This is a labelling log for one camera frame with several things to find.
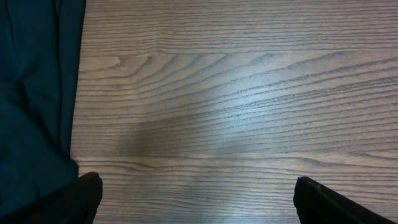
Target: black object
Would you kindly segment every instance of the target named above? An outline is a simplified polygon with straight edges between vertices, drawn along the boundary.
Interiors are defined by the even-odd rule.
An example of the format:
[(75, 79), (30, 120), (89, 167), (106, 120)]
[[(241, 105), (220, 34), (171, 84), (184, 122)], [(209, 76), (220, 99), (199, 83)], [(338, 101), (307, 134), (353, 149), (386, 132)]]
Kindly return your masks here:
[(309, 177), (299, 177), (294, 205), (301, 224), (395, 224)]
[(81, 176), (34, 203), (2, 218), (2, 224), (91, 224), (102, 199), (102, 180), (96, 172)]

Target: dark green cloth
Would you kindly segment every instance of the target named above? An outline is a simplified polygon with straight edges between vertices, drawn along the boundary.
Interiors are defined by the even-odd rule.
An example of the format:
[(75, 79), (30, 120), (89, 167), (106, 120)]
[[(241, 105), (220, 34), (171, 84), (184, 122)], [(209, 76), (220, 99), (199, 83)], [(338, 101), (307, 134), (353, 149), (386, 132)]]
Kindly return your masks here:
[(0, 216), (78, 177), (82, 0), (0, 0)]

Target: wood grain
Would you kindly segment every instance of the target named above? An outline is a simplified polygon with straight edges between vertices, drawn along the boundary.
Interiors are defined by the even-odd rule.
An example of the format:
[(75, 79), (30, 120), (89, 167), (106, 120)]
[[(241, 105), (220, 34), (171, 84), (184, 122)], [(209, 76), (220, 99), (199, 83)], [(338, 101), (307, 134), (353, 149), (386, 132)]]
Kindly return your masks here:
[(398, 222), (398, 2), (88, 0), (96, 223), (299, 223), (307, 175)]

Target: dark green fabric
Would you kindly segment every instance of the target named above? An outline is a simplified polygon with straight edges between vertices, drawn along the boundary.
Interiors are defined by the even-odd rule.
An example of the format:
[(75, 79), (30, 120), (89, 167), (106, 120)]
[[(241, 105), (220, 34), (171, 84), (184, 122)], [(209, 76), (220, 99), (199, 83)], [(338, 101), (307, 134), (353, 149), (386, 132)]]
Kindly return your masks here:
[(0, 216), (78, 177), (81, 0), (0, 0)]

